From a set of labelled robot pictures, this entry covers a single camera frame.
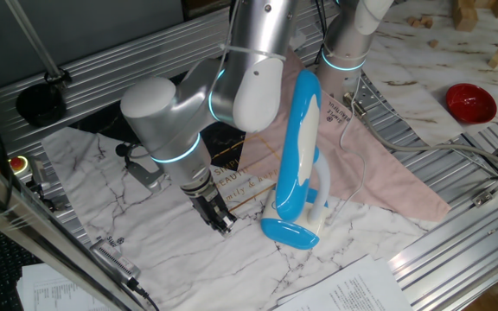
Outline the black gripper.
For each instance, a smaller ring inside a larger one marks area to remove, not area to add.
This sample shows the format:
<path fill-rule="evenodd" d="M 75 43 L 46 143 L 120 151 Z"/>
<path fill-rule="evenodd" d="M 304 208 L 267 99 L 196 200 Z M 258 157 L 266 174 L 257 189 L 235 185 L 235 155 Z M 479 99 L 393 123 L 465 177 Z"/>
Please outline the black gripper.
<path fill-rule="evenodd" d="M 222 236 L 231 232 L 237 218 L 226 210 L 216 186 L 206 185 L 198 189 L 188 189 L 187 196 L 207 225 Z"/>

